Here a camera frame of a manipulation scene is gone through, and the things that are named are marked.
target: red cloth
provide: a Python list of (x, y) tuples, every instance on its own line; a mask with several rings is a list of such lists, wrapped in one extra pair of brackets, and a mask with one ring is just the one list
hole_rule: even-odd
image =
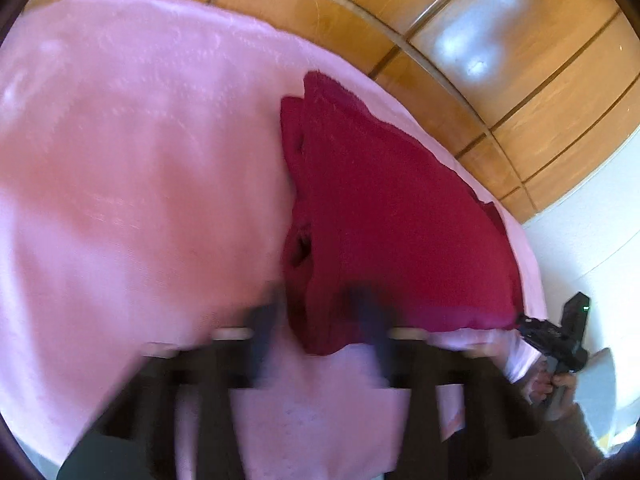
[(296, 186), (282, 262), (306, 352), (358, 340), (352, 282), (382, 291), (405, 326), (513, 327), (520, 273), (493, 203), (322, 73), (306, 74), (304, 98), (282, 99), (280, 121)]

